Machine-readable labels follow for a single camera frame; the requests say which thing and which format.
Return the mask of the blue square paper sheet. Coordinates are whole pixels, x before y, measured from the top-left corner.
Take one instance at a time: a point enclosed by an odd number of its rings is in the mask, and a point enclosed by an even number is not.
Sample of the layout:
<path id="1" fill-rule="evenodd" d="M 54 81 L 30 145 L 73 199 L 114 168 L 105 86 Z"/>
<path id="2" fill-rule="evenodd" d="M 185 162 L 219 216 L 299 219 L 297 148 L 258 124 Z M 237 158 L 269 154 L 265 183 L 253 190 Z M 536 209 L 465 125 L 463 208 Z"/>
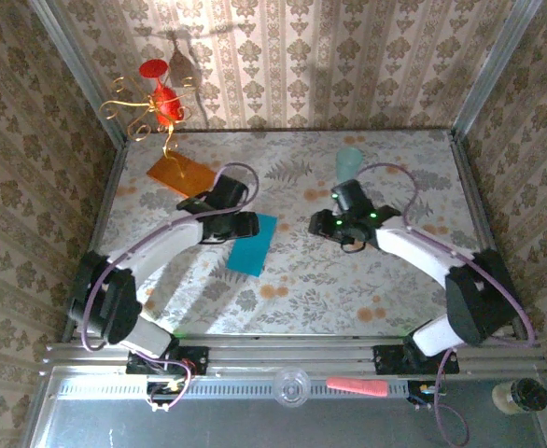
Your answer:
<path id="1" fill-rule="evenodd" d="M 277 218 L 257 214 L 259 233 L 237 240 L 232 246 L 226 267 L 237 273 L 259 277 L 274 237 Z"/>

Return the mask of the orange rectangular board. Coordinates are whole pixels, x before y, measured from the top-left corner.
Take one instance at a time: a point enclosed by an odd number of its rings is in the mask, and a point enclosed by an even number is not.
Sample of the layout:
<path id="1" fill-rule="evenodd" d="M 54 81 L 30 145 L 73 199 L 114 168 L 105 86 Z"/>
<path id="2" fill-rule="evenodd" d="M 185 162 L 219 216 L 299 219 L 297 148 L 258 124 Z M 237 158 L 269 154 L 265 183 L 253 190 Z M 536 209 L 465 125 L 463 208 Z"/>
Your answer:
<path id="1" fill-rule="evenodd" d="M 216 177 L 216 173 L 206 165 L 179 153 L 162 156 L 147 175 L 184 197 L 210 190 Z"/>

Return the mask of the teal plastic cup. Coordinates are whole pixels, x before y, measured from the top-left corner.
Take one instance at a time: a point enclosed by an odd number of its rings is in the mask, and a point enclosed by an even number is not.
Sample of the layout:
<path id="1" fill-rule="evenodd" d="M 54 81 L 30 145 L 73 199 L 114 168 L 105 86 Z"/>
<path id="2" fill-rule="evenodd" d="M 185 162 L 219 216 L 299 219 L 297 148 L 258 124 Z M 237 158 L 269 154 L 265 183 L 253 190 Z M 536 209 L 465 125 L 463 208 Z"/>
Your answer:
<path id="1" fill-rule="evenodd" d="M 363 154 L 356 147 L 341 148 L 336 154 L 336 178 L 339 183 L 353 179 L 363 162 Z"/>

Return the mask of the floral table cover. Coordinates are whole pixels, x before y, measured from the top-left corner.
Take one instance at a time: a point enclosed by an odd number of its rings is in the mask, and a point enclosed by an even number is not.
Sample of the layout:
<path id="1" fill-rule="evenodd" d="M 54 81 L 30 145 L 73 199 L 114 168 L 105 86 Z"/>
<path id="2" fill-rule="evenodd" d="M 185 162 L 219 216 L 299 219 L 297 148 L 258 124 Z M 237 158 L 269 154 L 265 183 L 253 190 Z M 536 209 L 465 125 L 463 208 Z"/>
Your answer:
<path id="1" fill-rule="evenodd" d="M 275 217 L 276 229 L 259 276 L 228 268 L 228 243 L 190 248 L 152 274 L 138 289 L 143 315 L 170 331 L 400 336 L 443 314 L 443 290 L 414 266 L 309 233 L 310 216 L 332 205 L 343 148 L 363 154 L 359 180 L 374 204 L 407 210 L 446 242 L 480 248 L 445 130 L 182 133 L 178 141 L 194 161 L 258 179 L 251 209 Z"/>

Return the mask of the red wine glass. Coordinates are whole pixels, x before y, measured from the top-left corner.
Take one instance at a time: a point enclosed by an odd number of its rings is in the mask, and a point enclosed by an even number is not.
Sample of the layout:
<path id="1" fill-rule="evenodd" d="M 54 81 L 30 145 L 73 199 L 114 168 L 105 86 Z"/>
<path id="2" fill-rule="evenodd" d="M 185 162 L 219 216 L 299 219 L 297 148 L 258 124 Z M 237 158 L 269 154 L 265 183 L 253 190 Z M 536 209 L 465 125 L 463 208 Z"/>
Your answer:
<path id="1" fill-rule="evenodd" d="M 162 59 L 151 59 L 142 63 L 139 74 L 143 78 L 152 79 L 156 87 L 151 94 L 155 107 L 155 116 L 162 127 L 175 125 L 184 119 L 184 109 L 175 91 L 167 87 L 163 80 L 168 72 L 169 65 Z"/>

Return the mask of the pink comb-like tool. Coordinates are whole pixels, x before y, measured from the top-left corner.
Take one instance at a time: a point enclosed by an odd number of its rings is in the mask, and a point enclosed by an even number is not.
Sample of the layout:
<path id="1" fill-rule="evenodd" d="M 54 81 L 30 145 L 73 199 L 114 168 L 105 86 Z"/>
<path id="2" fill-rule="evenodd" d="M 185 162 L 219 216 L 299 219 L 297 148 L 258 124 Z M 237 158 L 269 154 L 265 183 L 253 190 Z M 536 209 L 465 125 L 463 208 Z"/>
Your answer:
<path id="1" fill-rule="evenodd" d="M 329 377 L 326 380 L 329 389 L 340 390 L 376 398 L 386 398 L 389 386 L 385 380 L 363 380 L 346 377 Z"/>

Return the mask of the clear round plastic lid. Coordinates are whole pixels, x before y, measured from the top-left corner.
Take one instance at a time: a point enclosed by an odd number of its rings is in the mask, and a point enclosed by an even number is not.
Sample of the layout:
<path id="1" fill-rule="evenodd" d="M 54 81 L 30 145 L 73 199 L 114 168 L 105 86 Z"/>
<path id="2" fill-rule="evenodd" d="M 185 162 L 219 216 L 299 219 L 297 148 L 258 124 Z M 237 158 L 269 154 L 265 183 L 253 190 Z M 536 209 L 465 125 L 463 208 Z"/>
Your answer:
<path id="1" fill-rule="evenodd" d="M 300 368 L 286 367 L 273 379 L 273 397 L 282 406 L 298 408 L 308 400 L 310 392 L 310 378 Z"/>

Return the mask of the small controller board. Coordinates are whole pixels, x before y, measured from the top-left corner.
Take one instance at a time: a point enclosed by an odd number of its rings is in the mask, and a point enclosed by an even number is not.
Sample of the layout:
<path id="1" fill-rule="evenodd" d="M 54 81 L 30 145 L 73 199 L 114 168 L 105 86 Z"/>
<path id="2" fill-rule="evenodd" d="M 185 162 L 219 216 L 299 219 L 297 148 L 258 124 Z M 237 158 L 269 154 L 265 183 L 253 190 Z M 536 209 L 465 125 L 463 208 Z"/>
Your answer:
<path id="1" fill-rule="evenodd" d="M 407 400 L 415 406 L 430 407 L 435 394 L 438 394 L 439 397 L 447 395 L 447 388 L 443 382 L 440 382 L 439 387 L 436 387 L 434 381 L 408 380 L 407 386 Z"/>
<path id="2" fill-rule="evenodd" d="M 182 378 L 158 379 L 150 378 L 147 381 L 147 396 L 153 399 L 169 399 L 170 396 L 178 396 L 187 381 Z"/>

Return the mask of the grey metal tray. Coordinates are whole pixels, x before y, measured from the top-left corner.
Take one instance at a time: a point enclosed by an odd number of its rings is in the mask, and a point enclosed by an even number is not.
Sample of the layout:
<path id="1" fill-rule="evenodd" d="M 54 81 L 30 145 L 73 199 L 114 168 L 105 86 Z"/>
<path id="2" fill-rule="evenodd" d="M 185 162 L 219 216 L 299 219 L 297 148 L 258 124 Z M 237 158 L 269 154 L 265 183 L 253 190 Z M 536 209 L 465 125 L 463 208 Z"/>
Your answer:
<path id="1" fill-rule="evenodd" d="M 54 372 L 36 396 L 18 448 L 547 448 L 547 408 L 506 415 L 490 381 L 451 382 L 439 412 L 407 399 L 405 383 L 384 399 L 312 384 L 290 408 L 268 381 L 202 379 L 169 411 L 147 403 L 143 377 Z"/>

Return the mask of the cream cylinder with black end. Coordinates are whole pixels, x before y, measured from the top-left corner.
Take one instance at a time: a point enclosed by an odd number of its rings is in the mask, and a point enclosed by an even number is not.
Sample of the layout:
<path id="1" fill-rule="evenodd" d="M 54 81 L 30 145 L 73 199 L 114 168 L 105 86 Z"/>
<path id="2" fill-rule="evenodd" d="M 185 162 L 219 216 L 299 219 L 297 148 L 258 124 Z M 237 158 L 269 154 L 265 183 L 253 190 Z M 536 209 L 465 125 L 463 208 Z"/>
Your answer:
<path id="1" fill-rule="evenodd" d="M 521 378 L 496 385 L 494 405 L 507 415 L 534 413 L 547 407 L 547 389 L 532 378 Z"/>

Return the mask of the aluminium side rail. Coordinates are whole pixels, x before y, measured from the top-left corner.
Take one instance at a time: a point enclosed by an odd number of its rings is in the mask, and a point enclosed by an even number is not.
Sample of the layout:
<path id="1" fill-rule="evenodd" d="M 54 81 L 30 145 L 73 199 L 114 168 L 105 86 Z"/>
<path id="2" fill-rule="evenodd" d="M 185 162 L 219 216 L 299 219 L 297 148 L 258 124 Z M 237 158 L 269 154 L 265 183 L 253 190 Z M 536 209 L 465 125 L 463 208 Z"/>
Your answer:
<path id="1" fill-rule="evenodd" d="M 469 158 L 466 152 L 466 143 L 460 139 L 454 131 L 449 131 L 448 135 L 450 148 L 452 150 L 466 202 L 470 210 L 470 216 L 479 246 L 482 251 L 492 249 L 499 253 L 493 232 L 490 229 L 487 213 L 484 209 L 483 198 L 479 192 L 477 182 L 475 181 L 473 171 L 470 167 Z M 503 304 L 508 307 L 509 313 L 512 314 L 512 319 L 507 323 L 507 326 L 512 327 L 512 335 L 504 336 L 504 344 L 511 344 L 514 341 L 525 341 L 527 338 L 527 331 L 523 319 L 501 293 L 498 293 L 498 296 L 501 298 Z"/>
<path id="2" fill-rule="evenodd" d="M 101 245 L 105 234 L 107 222 L 109 220 L 112 204 L 116 196 L 116 190 L 119 185 L 121 173 L 124 169 L 131 143 L 132 142 L 130 140 L 126 141 L 124 143 L 124 146 L 116 151 L 115 159 L 113 161 L 109 176 L 105 184 L 105 191 L 103 194 L 103 199 L 101 201 L 100 209 L 95 219 L 93 231 L 91 234 L 91 240 L 87 248 L 83 251 L 83 254 L 95 250 Z M 71 286 L 65 305 L 66 320 L 63 335 L 59 340 L 60 343 L 70 343 L 77 326 L 77 322 L 70 317 L 70 309 L 74 302 L 75 285 L 76 283 L 73 283 L 73 285 Z"/>

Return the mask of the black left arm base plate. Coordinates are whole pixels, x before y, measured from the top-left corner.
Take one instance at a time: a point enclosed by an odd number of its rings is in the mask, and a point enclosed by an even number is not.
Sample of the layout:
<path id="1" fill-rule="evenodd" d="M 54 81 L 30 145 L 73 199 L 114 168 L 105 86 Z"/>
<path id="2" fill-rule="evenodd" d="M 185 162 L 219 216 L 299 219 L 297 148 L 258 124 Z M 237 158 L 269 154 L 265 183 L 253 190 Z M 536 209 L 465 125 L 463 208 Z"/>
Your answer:
<path id="1" fill-rule="evenodd" d="M 192 375 L 206 375 L 209 361 L 207 346 L 176 346 L 161 355 L 160 359 L 149 360 L 149 356 L 139 356 L 134 352 L 128 355 L 125 372 L 144 375 L 182 375 L 186 374 L 185 364 Z"/>

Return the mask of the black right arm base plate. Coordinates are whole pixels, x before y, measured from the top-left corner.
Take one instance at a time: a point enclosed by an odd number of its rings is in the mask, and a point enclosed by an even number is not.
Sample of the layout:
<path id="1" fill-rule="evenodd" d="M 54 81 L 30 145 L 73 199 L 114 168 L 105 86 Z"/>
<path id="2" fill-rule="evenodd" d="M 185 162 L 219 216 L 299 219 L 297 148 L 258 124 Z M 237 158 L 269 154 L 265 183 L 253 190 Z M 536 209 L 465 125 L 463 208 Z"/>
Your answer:
<path id="1" fill-rule="evenodd" d="M 375 371 L 379 375 L 437 373 L 445 351 L 426 357 L 410 345 L 375 345 L 372 348 Z"/>

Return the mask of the aluminium long cross rail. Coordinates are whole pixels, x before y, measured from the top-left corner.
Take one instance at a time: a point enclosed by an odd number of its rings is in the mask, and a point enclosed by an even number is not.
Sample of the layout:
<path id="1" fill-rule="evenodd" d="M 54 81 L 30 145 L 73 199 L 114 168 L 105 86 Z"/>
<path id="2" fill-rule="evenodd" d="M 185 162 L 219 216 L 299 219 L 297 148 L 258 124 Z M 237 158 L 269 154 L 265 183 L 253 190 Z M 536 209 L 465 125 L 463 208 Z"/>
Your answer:
<path id="1" fill-rule="evenodd" d="M 200 335 L 176 346 L 207 346 L 209 361 L 203 378 L 267 379 L 286 367 L 304 370 L 313 379 L 332 376 L 362 379 L 430 380 L 426 375 L 379 375 L 372 348 L 401 344 L 398 338 L 358 336 L 231 336 Z M 512 379 L 534 377 L 547 371 L 538 348 L 496 345 L 462 347 L 440 368 L 451 379 Z"/>

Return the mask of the aluminium frame post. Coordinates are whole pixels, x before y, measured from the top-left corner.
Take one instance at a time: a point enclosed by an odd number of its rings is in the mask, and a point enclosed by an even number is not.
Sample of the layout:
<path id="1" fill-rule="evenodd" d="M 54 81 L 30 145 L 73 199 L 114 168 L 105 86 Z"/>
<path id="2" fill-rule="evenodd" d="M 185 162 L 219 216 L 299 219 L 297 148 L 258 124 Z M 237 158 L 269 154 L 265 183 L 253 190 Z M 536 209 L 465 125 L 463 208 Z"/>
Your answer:
<path id="1" fill-rule="evenodd" d="M 497 85 L 527 27 L 543 0 L 515 0 L 512 10 L 499 29 L 498 37 L 467 95 L 452 126 L 454 138 L 464 138 Z"/>
<path id="2" fill-rule="evenodd" d="M 93 73 L 91 63 L 83 56 L 82 47 L 78 44 L 74 32 L 67 26 L 66 18 L 59 6 L 55 0 L 28 0 L 28 2 L 74 76 L 115 149 L 122 151 L 126 146 L 127 138 L 118 124 L 108 120 L 99 111 L 105 100 L 100 79 Z"/>

